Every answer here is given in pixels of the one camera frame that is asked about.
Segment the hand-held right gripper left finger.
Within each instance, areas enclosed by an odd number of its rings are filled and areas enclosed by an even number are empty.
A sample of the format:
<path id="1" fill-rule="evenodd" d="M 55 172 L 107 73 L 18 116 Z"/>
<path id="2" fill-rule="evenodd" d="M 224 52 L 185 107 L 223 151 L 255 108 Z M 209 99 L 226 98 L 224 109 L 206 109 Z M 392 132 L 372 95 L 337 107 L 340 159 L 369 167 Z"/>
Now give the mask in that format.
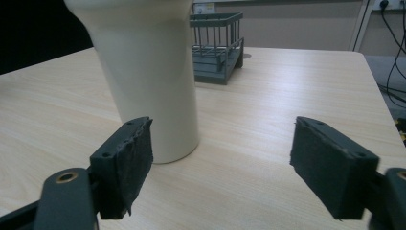
<path id="1" fill-rule="evenodd" d="M 90 156 L 102 219 L 131 214 L 153 162 L 151 124 L 149 117 L 124 123 Z"/>

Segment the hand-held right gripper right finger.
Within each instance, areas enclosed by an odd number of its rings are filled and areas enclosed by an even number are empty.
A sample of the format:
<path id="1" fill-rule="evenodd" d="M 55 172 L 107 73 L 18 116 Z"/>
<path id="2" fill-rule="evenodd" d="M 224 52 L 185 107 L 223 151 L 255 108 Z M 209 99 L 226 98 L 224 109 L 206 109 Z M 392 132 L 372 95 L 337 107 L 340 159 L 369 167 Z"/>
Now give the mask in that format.
<path id="1" fill-rule="evenodd" d="M 362 218 L 378 163 L 378 156 L 328 124 L 296 118 L 290 165 L 334 218 Z"/>

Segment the cream ceramic vase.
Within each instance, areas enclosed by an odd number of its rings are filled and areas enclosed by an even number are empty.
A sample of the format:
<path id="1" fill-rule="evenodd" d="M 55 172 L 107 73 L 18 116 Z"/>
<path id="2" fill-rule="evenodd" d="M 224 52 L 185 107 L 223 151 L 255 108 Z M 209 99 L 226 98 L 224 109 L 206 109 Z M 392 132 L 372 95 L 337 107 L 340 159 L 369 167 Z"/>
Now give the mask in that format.
<path id="1" fill-rule="evenodd" d="M 156 164 L 199 142 L 192 63 L 192 0 L 64 0 L 84 25 L 121 120 L 153 119 Z"/>

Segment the white metal stand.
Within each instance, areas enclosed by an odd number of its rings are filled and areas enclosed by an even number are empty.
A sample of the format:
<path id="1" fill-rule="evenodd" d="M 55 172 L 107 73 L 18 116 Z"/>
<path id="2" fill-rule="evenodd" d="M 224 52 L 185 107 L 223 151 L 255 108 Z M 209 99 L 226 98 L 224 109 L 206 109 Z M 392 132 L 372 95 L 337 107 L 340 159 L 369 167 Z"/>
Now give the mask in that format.
<path id="1" fill-rule="evenodd" d="M 368 28 L 370 17 L 372 14 L 372 7 L 375 0 L 362 0 L 361 6 L 356 17 L 354 29 L 350 39 L 350 45 L 348 50 L 353 52 L 359 52 L 365 32 Z"/>

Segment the white wall socket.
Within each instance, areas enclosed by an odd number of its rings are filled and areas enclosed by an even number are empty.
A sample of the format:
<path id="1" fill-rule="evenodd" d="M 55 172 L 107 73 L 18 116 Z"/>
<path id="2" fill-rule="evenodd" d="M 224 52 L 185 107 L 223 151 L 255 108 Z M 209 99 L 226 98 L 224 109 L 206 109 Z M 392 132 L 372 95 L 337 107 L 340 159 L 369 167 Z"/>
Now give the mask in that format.
<path id="1" fill-rule="evenodd" d="M 380 11 L 382 9 L 387 11 L 400 11 L 403 9 L 403 5 L 406 0 L 375 0 L 372 9 L 374 11 Z"/>

